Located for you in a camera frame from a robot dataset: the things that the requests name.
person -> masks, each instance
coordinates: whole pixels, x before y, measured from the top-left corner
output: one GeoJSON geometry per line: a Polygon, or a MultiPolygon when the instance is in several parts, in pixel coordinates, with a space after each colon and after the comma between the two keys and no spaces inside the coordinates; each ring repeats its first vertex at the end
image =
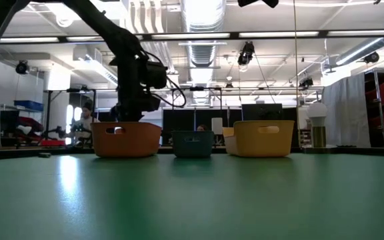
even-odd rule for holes
{"type": "Polygon", "coordinates": [[[201,124],[200,126],[198,126],[197,131],[208,131],[208,127],[204,124],[201,124]]]}
{"type": "Polygon", "coordinates": [[[82,107],[82,114],[80,120],[74,122],[71,132],[67,137],[75,137],[78,140],[80,137],[89,138],[91,134],[87,131],[80,131],[81,129],[91,131],[91,123],[98,123],[99,120],[91,116],[93,109],[93,102],[86,101],[82,107]]]}

table surface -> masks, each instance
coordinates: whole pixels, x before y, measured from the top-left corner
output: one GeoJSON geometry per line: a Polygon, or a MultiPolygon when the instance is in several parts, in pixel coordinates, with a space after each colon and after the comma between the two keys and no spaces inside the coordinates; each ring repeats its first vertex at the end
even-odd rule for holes
{"type": "Polygon", "coordinates": [[[384,239],[384,157],[0,160],[0,239],[384,239]]]}

orange basket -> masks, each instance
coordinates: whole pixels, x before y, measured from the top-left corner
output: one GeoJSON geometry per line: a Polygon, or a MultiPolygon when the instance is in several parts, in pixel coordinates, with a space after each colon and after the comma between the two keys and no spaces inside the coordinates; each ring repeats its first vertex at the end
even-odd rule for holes
{"type": "Polygon", "coordinates": [[[223,128],[226,152],[240,157],[285,157],[294,121],[238,121],[223,128]]]}
{"type": "Polygon", "coordinates": [[[92,123],[99,157],[147,157],[159,149],[161,128],[151,123],[92,123]]]}

ceiling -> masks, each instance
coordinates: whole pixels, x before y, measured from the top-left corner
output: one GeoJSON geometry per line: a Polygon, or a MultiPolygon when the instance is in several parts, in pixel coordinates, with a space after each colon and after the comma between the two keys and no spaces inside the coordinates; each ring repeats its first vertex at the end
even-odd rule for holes
{"type": "MultiPolygon", "coordinates": [[[[236,6],[235,0],[227,0],[223,30],[224,31],[286,31],[294,30],[295,14],[292,3],[288,0],[280,0],[280,5],[271,9],[263,3],[240,8],[236,6]]],[[[330,4],[330,3],[360,3],[364,0],[297,0],[298,3],[330,4]]],[[[182,32],[181,13],[172,11],[179,6],[179,0],[163,0],[162,22],[165,32],[182,32]]],[[[44,5],[33,5],[36,11],[48,10],[44,5]]],[[[70,27],[60,27],[53,13],[34,13],[32,9],[26,8],[16,14],[4,37],[18,36],[45,36],[45,35],[93,35],[96,34],[82,21],[74,21],[70,27]]],[[[297,7],[297,29],[383,29],[384,28],[384,3],[373,5],[350,5],[346,7],[297,7]]],[[[285,86],[289,80],[295,82],[297,72],[302,71],[310,65],[308,76],[312,77],[314,84],[320,84],[323,76],[319,69],[318,61],[328,55],[338,55],[346,52],[352,47],[364,41],[362,38],[353,39],[328,39],[327,51],[324,39],[298,40],[257,40],[253,41],[256,55],[259,56],[259,64],[253,60],[248,71],[239,72],[236,62],[238,51],[242,48],[244,41],[224,41],[226,45],[218,47],[216,68],[213,73],[211,85],[224,85],[226,77],[232,77],[234,87],[257,87],[265,84],[263,79],[272,86],[285,86]],[[224,56],[231,56],[233,63],[226,60],[224,56]]],[[[75,68],[72,52],[74,44],[52,44],[52,45],[4,45],[4,51],[10,53],[50,53],[66,64],[75,68]]],[[[100,50],[108,62],[113,58],[106,44],[93,44],[91,48],[100,50]]],[[[189,79],[187,54],[185,47],[179,46],[179,42],[168,42],[169,52],[179,72],[179,82],[186,83],[189,79]]],[[[384,67],[384,48],[377,51],[381,56],[378,67],[384,67]]],[[[352,69],[362,69],[363,63],[351,64],[352,69]]],[[[105,88],[105,79],[93,74],[92,71],[83,69],[74,70],[78,73],[72,78],[72,83],[100,84],[105,88]]]]}

teal basket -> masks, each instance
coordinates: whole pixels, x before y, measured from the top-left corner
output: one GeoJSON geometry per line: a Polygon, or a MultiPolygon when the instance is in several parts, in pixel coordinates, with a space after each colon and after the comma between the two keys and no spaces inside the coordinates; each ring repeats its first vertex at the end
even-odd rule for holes
{"type": "Polygon", "coordinates": [[[210,157],[214,143],[212,131],[173,131],[172,134],[176,157],[210,157]]]}

